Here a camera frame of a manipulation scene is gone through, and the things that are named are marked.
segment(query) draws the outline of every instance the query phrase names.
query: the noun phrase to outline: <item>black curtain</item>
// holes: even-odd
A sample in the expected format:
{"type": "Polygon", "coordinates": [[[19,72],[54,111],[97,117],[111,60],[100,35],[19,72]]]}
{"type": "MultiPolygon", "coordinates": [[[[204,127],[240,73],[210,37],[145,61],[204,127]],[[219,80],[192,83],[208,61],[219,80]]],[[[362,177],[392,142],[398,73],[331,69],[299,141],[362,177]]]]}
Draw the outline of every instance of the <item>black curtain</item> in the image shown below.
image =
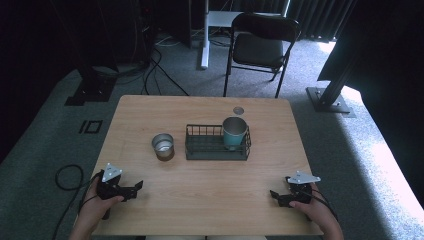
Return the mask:
{"type": "Polygon", "coordinates": [[[358,0],[318,79],[360,91],[421,205],[423,54],[423,1],[358,0]]]}

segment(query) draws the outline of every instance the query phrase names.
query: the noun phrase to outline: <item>black chair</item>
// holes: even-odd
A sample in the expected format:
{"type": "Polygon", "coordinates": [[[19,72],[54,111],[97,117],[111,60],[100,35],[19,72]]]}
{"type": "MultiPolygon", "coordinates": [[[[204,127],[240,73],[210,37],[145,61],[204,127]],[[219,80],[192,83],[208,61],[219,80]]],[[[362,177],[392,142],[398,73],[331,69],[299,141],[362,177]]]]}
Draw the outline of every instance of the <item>black chair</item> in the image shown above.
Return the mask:
{"type": "Polygon", "coordinates": [[[275,98],[278,98],[290,51],[300,35],[299,23],[282,16],[241,13],[231,25],[231,43],[225,74],[224,97],[227,95],[231,68],[273,73],[270,81],[281,70],[275,98]]]}

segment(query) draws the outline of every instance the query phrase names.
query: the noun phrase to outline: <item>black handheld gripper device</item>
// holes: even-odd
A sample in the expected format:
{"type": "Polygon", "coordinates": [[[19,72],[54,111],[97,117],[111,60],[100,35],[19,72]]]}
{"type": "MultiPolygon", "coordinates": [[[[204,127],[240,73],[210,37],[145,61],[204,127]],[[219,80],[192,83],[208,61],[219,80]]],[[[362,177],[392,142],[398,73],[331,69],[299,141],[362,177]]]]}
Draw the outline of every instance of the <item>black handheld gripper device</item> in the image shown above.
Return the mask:
{"type": "MultiPolygon", "coordinates": [[[[97,195],[105,200],[115,196],[123,196],[123,202],[129,199],[137,198],[137,192],[143,187],[143,181],[137,183],[134,187],[120,187],[118,185],[121,179],[122,170],[112,166],[110,163],[107,164],[105,170],[101,170],[96,175],[100,177],[99,183],[97,184],[97,195]]],[[[110,215],[110,209],[107,210],[103,216],[103,220],[107,220],[110,215]]]]}
{"type": "Polygon", "coordinates": [[[302,203],[310,203],[312,199],[312,187],[310,183],[321,181],[319,177],[297,171],[292,177],[286,177],[286,182],[289,184],[290,194],[280,195],[272,190],[271,197],[278,201],[280,207],[289,207],[291,201],[302,203]]]}

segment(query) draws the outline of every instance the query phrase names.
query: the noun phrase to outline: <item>person's right hand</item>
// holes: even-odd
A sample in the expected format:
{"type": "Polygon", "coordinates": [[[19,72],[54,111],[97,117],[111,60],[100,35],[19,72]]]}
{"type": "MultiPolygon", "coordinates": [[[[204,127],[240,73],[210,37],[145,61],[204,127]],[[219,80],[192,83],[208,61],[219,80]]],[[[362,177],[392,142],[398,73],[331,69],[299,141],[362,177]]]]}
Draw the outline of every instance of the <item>person's right hand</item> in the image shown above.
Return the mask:
{"type": "MultiPolygon", "coordinates": [[[[317,186],[312,183],[312,195],[322,199],[322,196],[317,193],[317,186]]],[[[306,214],[313,222],[315,222],[323,231],[326,240],[341,240],[343,239],[343,232],[334,215],[331,213],[327,206],[312,198],[309,204],[292,201],[289,203],[294,209],[297,209],[306,214]]]]}

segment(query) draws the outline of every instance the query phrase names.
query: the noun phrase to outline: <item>person's left hand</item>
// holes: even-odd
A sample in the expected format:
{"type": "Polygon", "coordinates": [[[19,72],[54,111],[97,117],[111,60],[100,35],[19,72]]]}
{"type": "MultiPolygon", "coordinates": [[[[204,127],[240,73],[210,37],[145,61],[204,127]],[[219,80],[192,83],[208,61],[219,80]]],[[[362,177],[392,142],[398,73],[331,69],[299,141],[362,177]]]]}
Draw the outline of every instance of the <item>person's left hand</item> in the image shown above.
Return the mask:
{"type": "Polygon", "coordinates": [[[106,211],[113,205],[122,202],[124,197],[115,196],[106,200],[102,200],[97,196],[97,184],[99,177],[96,177],[87,191],[78,219],[72,230],[70,239],[89,238],[91,233],[96,229],[98,223],[105,215],[106,211]]]}

